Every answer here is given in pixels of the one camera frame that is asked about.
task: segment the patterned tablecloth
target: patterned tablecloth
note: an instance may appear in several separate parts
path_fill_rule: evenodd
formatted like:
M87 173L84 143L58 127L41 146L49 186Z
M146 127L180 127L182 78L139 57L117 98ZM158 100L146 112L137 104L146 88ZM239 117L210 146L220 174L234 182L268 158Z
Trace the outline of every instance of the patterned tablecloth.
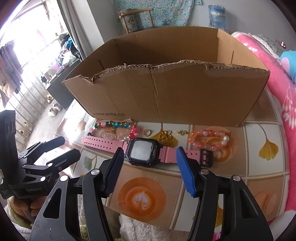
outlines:
M55 136L63 136L65 145L47 153L47 159L76 148L81 152L79 162L65 170L73 177L85 175L98 168L112 154L83 146L82 136L87 134L96 120L74 101L69 107ZM141 123L137 127L150 129L152 135L161 129L160 123ZM178 130L223 130L230 135L225 149L215 153L210 170L216 175L230 177L240 175L255 196L266 219L271 220L284 212L288 194L289 155L283 123L276 104L265 89L240 127L196 126L163 124L163 130L171 130L175 144L191 149L187 136L177 135ZM129 129L118 128L117 138L128 136ZM204 137L212 144L219 137ZM143 168L124 162L114 192L103 203L111 209L159 227L189 231L195 215L198 199L186 192L177 164L161 163L155 168ZM216 231L221 229L223 196L219 197Z

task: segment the smartwatch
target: smartwatch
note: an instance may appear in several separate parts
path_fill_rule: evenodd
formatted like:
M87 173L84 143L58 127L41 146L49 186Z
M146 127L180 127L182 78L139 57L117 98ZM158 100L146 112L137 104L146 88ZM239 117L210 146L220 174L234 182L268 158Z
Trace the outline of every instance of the smartwatch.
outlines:
M155 139L137 137L129 142L108 140L100 137L82 137L82 144L99 150L115 153L121 147L129 163L135 166L153 167L161 162L177 163L177 148L166 147ZM206 149L185 150L188 158L199 162L202 167L213 165L213 152Z

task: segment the gold ring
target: gold ring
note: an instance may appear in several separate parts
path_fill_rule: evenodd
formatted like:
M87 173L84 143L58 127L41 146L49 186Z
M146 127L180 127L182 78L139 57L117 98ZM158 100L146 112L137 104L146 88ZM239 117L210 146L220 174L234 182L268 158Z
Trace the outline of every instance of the gold ring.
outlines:
M150 135L151 135L151 130L149 130L149 129L145 129L145 130L143 130L143 136L148 137L148 136L150 136Z

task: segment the green ginkgo leaf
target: green ginkgo leaf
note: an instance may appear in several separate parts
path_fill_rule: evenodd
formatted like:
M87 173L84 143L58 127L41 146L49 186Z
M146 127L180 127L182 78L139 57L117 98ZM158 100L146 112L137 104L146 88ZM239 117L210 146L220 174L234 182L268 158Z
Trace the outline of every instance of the green ginkgo leaf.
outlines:
M95 159L96 157L94 157L93 159L90 159L89 157L85 157L84 158L84 166L87 170L91 170L92 167L92 161Z

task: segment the pink blanket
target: pink blanket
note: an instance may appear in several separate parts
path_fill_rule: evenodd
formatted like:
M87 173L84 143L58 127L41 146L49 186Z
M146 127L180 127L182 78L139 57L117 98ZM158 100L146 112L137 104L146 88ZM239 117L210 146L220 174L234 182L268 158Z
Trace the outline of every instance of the pink blanket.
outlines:
M290 155L290 184L285 213L282 217L276 218L278 220L274 220L274 226L278 226L277 222L281 220L281 224L285 223L282 225L284 229L284 226L293 218L296 210L296 86L277 59L267 53L252 36L244 33L234 33L233 36L249 48L270 70L267 87L274 99L278 99L281 106L279 112L283 120ZM272 229L273 224L270 226L274 238L277 238L283 231L278 231L275 235L275 231Z

